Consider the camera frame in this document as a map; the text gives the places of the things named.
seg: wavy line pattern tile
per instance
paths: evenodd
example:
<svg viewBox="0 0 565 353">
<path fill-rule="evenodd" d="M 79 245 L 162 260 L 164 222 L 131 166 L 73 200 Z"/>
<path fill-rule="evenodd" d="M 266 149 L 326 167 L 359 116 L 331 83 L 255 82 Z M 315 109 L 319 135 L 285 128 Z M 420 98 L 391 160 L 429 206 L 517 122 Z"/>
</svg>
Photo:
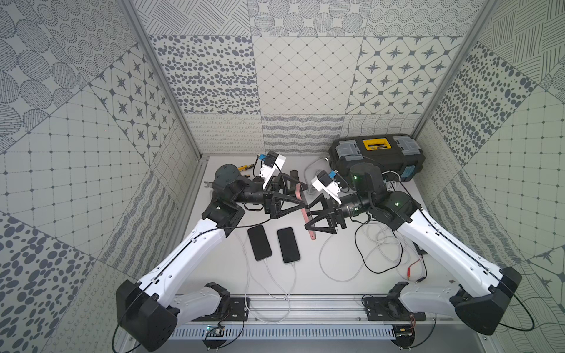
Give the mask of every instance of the wavy line pattern tile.
<svg viewBox="0 0 565 353">
<path fill-rule="evenodd" d="M 564 23 L 560 0 L 501 0 L 479 41 L 540 82 L 565 55 Z"/>
<path fill-rule="evenodd" d="M 501 267 L 524 260 L 463 169 L 427 206 L 445 229 L 486 259 Z"/>
<path fill-rule="evenodd" d="M 29 3 L 60 44 L 59 60 L 73 63 L 87 81 L 135 43 L 128 20 L 114 0 Z"/>
<path fill-rule="evenodd" d="M 26 0 L 0 7 L 0 152 L 86 85 Z"/>
<path fill-rule="evenodd" d="M 477 42 L 431 120 L 460 164 L 465 165 L 535 86 Z"/>
<path fill-rule="evenodd" d="M 465 166 L 524 254 L 565 245 L 565 103 L 537 87 Z"/>
<path fill-rule="evenodd" d="M 254 37 L 263 114 L 344 114 L 361 38 Z"/>
<path fill-rule="evenodd" d="M 499 326 L 495 335 L 505 352 L 561 353 L 565 348 L 565 315 L 547 291 L 530 261 L 513 266 L 521 275 L 522 282 L 516 291 L 520 299 L 535 317 L 536 328 L 520 332 Z M 502 323 L 528 328 L 532 325 L 527 313 L 516 299 L 510 302 Z"/>
<path fill-rule="evenodd" d="M 422 199 L 429 205 L 461 170 L 436 126 L 428 121 L 416 140 L 424 151 L 424 170 L 414 177 Z"/>
<path fill-rule="evenodd" d="M 0 225 L 3 349 L 36 353 L 64 320 L 95 259 L 4 212 Z"/>
<path fill-rule="evenodd" d="M 365 37 L 347 113 L 423 113 L 462 39 Z"/>
<path fill-rule="evenodd" d="M 148 169 L 86 86 L 0 155 L 0 204 L 96 256 Z"/>
<path fill-rule="evenodd" d="M 340 136 L 343 115 L 261 115 L 266 151 L 327 154 Z"/>
<path fill-rule="evenodd" d="M 143 276 L 161 260 L 178 209 L 149 170 L 98 259 L 134 278 Z"/>
<path fill-rule="evenodd" d="M 117 320 L 116 289 L 125 280 L 136 282 L 96 262 L 42 352 L 111 352 Z"/>
<path fill-rule="evenodd" d="M 365 35 L 465 36 L 485 0 L 372 0 Z"/>
<path fill-rule="evenodd" d="M 258 114 L 185 114 L 202 153 L 257 153 L 263 151 Z"/>
<path fill-rule="evenodd" d="M 420 114 L 346 115 L 340 137 L 357 137 L 414 132 Z"/>
<path fill-rule="evenodd" d="M 249 0 L 252 36 L 362 37 L 371 0 Z"/>
<path fill-rule="evenodd" d="M 245 0 L 135 0 L 148 34 L 248 36 Z"/>
</svg>

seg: smartphone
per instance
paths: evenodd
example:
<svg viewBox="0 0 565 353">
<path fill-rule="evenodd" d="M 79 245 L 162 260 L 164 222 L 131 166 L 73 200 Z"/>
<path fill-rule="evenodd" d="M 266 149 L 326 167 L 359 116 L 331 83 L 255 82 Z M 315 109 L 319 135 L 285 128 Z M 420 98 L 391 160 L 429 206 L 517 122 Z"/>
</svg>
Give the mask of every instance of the smartphone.
<svg viewBox="0 0 565 353">
<path fill-rule="evenodd" d="M 255 255 L 255 260 L 261 261 L 273 254 L 271 245 L 269 245 L 269 240 L 265 234 L 265 229 L 262 225 L 249 228 L 247 233 L 249 235 L 249 241 L 251 242 L 253 254 Z"/>
<path fill-rule="evenodd" d="M 282 261 L 285 264 L 300 260 L 300 252 L 291 227 L 277 230 L 279 245 L 281 246 Z"/>
</svg>

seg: white table surface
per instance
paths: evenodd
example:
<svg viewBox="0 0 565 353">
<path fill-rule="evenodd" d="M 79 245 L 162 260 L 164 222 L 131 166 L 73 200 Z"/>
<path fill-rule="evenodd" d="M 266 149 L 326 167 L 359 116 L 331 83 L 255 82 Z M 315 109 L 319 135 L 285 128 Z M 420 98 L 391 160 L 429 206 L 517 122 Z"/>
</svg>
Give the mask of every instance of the white table surface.
<svg viewBox="0 0 565 353">
<path fill-rule="evenodd" d="M 315 156 L 289 156 L 282 168 L 285 173 L 290 173 L 292 169 L 299 172 L 302 180 L 303 170 L 314 160 L 319 157 Z M 234 164 L 242 166 L 251 164 L 255 160 L 255 156 L 211 156 L 207 164 L 203 181 L 213 181 L 215 171 L 224 164 Z M 311 179 L 318 169 L 329 170 L 326 161 L 319 161 L 308 169 L 307 178 Z M 250 174 L 251 170 L 243 172 L 242 174 Z M 412 196 L 421 204 L 423 204 L 420 193 L 413 181 L 405 183 Z M 200 190 L 194 205 L 190 220 L 188 223 L 186 233 L 190 233 L 196 222 L 201 218 L 201 213 L 207 207 L 211 200 L 211 188 L 205 188 L 204 183 L 201 183 Z M 308 201 L 312 201 L 317 193 L 313 196 L 306 195 Z M 269 215 L 261 212 L 246 211 L 239 225 L 251 225 L 260 223 L 267 220 Z M 359 221 L 366 221 L 365 214 L 356 217 Z M 357 252 L 354 244 L 354 233 L 358 226 L 357 223 L 351 222 L 347 219 L 347 228 L 338 228 L 338 232 L 326 244 L 322 254 L 322 265 L 324 270 L 333 278 L 346 279 L 351 277 L 362 261 L 359 253 Z M 374 237 L 376 232 L 381 227 L 386 229 L 387 235 L 392 235 L 390 229 L 385 225 L 375 222 L 375 225 L 365 225 L 363 228 L 368 227 L 368 233 Z M 294 234 L 298 243 L 301 259 L 295 262 L 297 270 L 297 283 L 293 294 L 365 294 L 365 293 L 387 293 L 398 281 L 403 281 L 395 269 L 387 271 L 383 274 L 374 274 L 364 267 L 361 269 L 355 279 L 350 282 L 336 282 L 326 277 L 320 269 L 318 256 L 320 248 L 324 241 L 331 236 L 328 233 L 316 232 L 316 240 L 311 240 L 308 231 L 304 229 L 304 219 L 300 211 L 293 212 L 282 218 L 270 220 L 264 225 L 267 238 L 271 245 L 273 255 L 267 259 L 269 269 L 277 282 L 286 290 L 292 286 L 294 272 L 290 264 L 283 263 L 279 240 L 277 238 L 277 230 L 291 226 L 294 229 Z M 363 233 L 363 228 L 357 234 L 358 245 L 361 251 L 366 254 L 374 248 L 375 243 L 370 242 L 367 236 Z M 263 261 L 255 261 L 253 251 L 249 240 L 247 239 L 247 229 L 239 228 L 228 236 L 228 238 L 219 246 L 214 248 L 208 256 L 202 261 L 198 268 L 189 276 L 179 293 L 188 293 L 188 291 L 198 290 L 208 282 L 216 282 L 221 286 L 227 288 L 232 294 L 243 294 L 245 292 L 245 285 L 247 281 L 245 257 L 241 248 L 240 242 L 237 237 L 245 242 L 247 255 L 249 258 L 250 269 L 253 276 L 261 282 L 261 284 L 271 294 L 281 294 L 280 289 L 269 278 L 266 266 Z M 398 245 L 383 245 L 382 250 L 390 257 L 397 258 L 399 248 Z M 406 275 L 406 269 L 409 264 L 416 261 L 418 257 L 413 251 L 408 251 L 410 254 L 410 261 L 405 265 L 400 265 L 398 269 Z M 425 263 L 428 269 L 428 276 L 425 281 L 426 284 L 443 284 L 445 285 L 448 280 L 455 278 L 440 264 L 438 264 L 431 256 L 425 255 Z M 367 259 L 367 265 L 375 271 L 382 271 L 391 267 L 392 263 L 386 260 L 382 254 L 375 250 Z M 421 264 L 417 263 L 411 268 L 411 280 L 417 280 L 420 277 Z M 265 294 L 264 290 L 250 280 L 248 294 Z"/>
</svg>

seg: star pattern tile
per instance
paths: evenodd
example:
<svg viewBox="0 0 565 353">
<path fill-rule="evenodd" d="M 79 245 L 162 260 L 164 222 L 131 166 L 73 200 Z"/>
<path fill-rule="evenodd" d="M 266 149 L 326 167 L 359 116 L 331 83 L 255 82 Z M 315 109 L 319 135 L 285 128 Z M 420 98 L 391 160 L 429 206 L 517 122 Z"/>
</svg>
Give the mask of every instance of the star pattern tile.
<svg viewBox="0 0 565 353">
<path fill-rule="evenodd" d="M 462 37 L 365 37 L 348 114 L 421 114 Z"/>
</svg>

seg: black cable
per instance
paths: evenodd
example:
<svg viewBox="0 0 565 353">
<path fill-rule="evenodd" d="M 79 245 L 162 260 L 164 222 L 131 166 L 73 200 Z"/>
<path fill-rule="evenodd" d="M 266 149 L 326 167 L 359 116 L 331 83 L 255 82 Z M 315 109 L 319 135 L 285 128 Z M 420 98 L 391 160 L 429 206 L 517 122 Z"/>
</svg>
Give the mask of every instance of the black cable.
<svg viewBox="0 0 565 353">
<path fill-rule="evenodd" d="M 400 258 L 398 259 L 398 263 L 390 268 L 387 268 L 384 271 L 373 271 L 369 268 L 369 266 L 367 266 L 367 263 L 365 262 L 365 258 L 363 257 L 363 253 L 361 252 L 361 250 L 359 249 L 359 246 L 357 245 L 357 231 L 361 229 L 362 226 L 368 224 L 371 221 L 371 215 L 367 214 L 368 219 L 366 222 L 361 223 L 361 225 L 355 230 L 355 234 L 353 236 L 353 238 L 355 239 L 355 247 L 357 248 L 357 251 L 359 251 L 359 254 L 361 255 L 361 259 L 363 260 L 363 264 L 365 265 L 365 267 L 367 268 L 367 270 L 371 271 L 372 273 L 376 273 L 376 274 L 381 274 L 381 273 L 385 273 L 386 271 L 390 271 L 391 269 L 397 268 L 400 265 L 400 262 L 402 262 L 402 255 L 404 254 L 404 248 L 402 247 L 402 244 L 400 243 L 400 241 L 398 241 L 398 244 L 400 245 Z"/>
<path fill-rule="evenodd" d="M 408 191 L 408 189 L 404 186 L 403 183 L 399 182 L 400 185 L 402 185 L 402 187 L 404 188 L 404 190 L 406 190 L 406 193 L 411 197 L 412 195 L 410 194 L 410 192 Z M 453 246 L 455 246 L 456 248 L 458 248 L 460 251 L 462 251 L 465 255 L 469 256 L 469 258 L 471 258 L 473 261 L 475 261 L 480 267 L 484 268 L 491 276 L 493 276 L 499 283 L 501 283 L 504 287 L 506 287 L 506 289 L 508 289 L 510 292 L 512 292 L 512 296 L 514 298 L 516 298 L 516 300 L 518 301 L 518 303 L 520 303 L 520 305 L 524 308 L 524 310 L 526 311 L 526 313 L 528 314 L 530 321 L 532 322 L 532 327 L 528 328 L 528 329 L 523 329 L 523 328 L 519 328 L 519 327 L 513 327 L 513 326 L 508 326 L 505 324 L 501 324 L 498 323 L 499 325 L 502 325 L 504 327 L 507 327 L 509 329 L 513 329 L 516 331 L 522 331 L 522 332 L 529 332 L 532 331 L 534 328 L 536 328 L 536 324 L 533 321 L 533 316 L 530 313 L 530 311 L 526 308 L 526 306 L 524 305 L 524 303 L 521 302 L 521 300 L 518 298 L 518 296 L 516 295 L 516 293 L 514 291 L 512 291 L 507 285 L 506 283 L 502 282 L 502 280 L 500 278 L 498 278 L 497 276 L 494 275 L 494 273 L 492 273 L 487 267 L 485 267 L 482 263 L 480 263 L 480 261 L 478 261 L 477 259 L 475 259 L 473 256 L 471 256 L 471 254 L 469 254 L 468 252 L 466 252 L 465 250 L 463 250 L 460 246 L 458 246 L 457 244 L 455 244 L 450 238 L 448 238 L 447 236 L 445 236 L 445 234 L 441 233 L 441 231 L 439 229 L 437 229 L 433 223 L 426 217 L 425 213 L 422 212 L 421 209 L 418 208 L 418 211 L 420 211 L 420 213 L 422 214 L 422 216 L 424 216 L 424 218 L 426 219 L 426 221 L 430 224 L 430 226 L 436 230 L 436 232 L 440 235 L 442 235 L 445 239 L 447 239 Z"/>
<path fill-rule="evenodd" d="M 255 177 L 255 167 L 257 166 L 257 161 L 259 160 L 259 155 L 255 158 L 255 163 L 253 163 L 253 177 Z"/>
<path fill-rule="evenodd" d="M 195 237 L 193 238 L 193 240 L 195 240 L 195 239 L 197 239 L 198 237 L 202 236 L 203 234 L 206 234 L 206 233 L 211 232 L 211 231 L 213 231 L 213 230 L 218 230 L 218 229 L 235 229 L 235 228 L 248 228 L 248 227 L 258 226 L 258 225 L 267 223 L 267 222 L 269 222 L 270 220 L 271 220 L 271 219 L 269 218 L 269 219 L 267 219 L 266 221 L 262 221 L 261 223 L 252 224 L 252 225 L 225 226 L 225 227 L 219 227 L 219 228 L 208 229 L 208 230 L 205 230 L 204 232 L 200 233 L 199 235 L 195 236 Z M 169 261 L 168 264 L 166 264 L 166 265 L 161 269 L 161 271 L 160 271 L 153 279 L 156 279 L 156 278 L 158 278 L 159 276 L 161 276 L 161 275 L 163 274 L 163 272 L 167 269 L 167 267 L 169 267 L 169 265 L 170 265 L 171 263 L 173 263 L 173 262 L 176 260 L 176 258 L 177 258 L 190 244 L 192 244 L 192 242 L 193 242 L 193 241 L 191 240 L 191 241 L 189 241 L 188 243 L 186 243 L 186 245 L 172 258 L 171 261 Z M 131 302 L 131 303 L 128 305 L 128 307 L 125 309 L 125 311 L 124 311 L 123 315 L 121 316 L 120 320 L 118 320 L 118 324 L 116 325 L 116 329 L 114 330 L 114 334 L 112 335 L 112 350 L 114 351 L 114 353 L 120 353 L 120 352 L 116 351 L 116 348 L 115 348 L 115 346 L 114 346 L 114 342 L 115 342 L 115 339 L 116 339 L 116 333 L 118 332 L 118 328 L 120 327 L 121 322 L 124 320 L 125 314 L 126 314 L 126 313 L 128 312 L 128 310 L 132 307 L 132 305 L 136 302 L 136 300 L 141 296 L 141 294 L 145 293 L 145 291 L 147 290 L 147 288 L 149 288 L 149 286 L 151 286 L 152 284 L 153 284 L 153 282 L 149 282 L 149 284 L 147 285 L 147 287 L 145 287 L 141 292 L 139 292 L 139 294 L 137 294 L 137 296 L 132 300 L 132 302 Z M 135 347 L 132 348 L 131 350 L 129 350 L 129 351 L 127 351 L 127 352 L 124 352 L 124 353 L 131 353 L 131 352 L 133 352 L 135 349 L 137 349 L 140 345 L 141 345 L 141 344 L 135 346 Z"/>
<path fill-rule="evenodd" d="M 434 328 L 436 328 L 436 323 L 437 323 L 437 314 L 436 314 L 436 318 L 433 320 L 432 330 L 428 333 L 428 336 L 426 338 L 424 338 L 424 340 L 421 341 L 420 343 L 418 343 L 417 345 L 408 347 L 408 349 L 416 348 L 416 347 L 420 346 L 422 343 L 424 343 L 425 341 L 427 341 L 428 338 L 432 335 Z"/>
<path fill-rule="evenodd" d="M 246 202 L 246 203 L 244 203 L 244 208 L 245 208 L 246 210 L 248 210 L 248 211 L 256 211 L 256 212 L 259 212 L 259 211 L 262 211 L 262 210 L 265 208 L 265 206 L 264 206 L 264 205 L 261 205 L 261 208 L 257 208 L 257 209 L 254 209 L 254 208 L 247 208 L 247 202 Z"/>
<path fill-rule="evenodd" d="M 237 334 L 237 337 L 236 337 L 236 338 L 234 338 L 233 340 L 229 341 L 228 343 L 226 343 L 226 344 L 224 344 L 223 346 L 220 346 L 220 347 L 218 347 L 218 348 L 216 348 L 216 349 L 225 348 L 225 347 L 231 345 L 233 342 L 235 342 L 235 341 L 241 336 L 241 333 L 243 333 L 243 331 L 244 331 L 244 329 L 245 329 L 245 321 L 243 321 L 243 324 L 244 324 L 244 325 L 243 325 L 243 327 L 241 328 L 240 332 Z"/>
</svg>

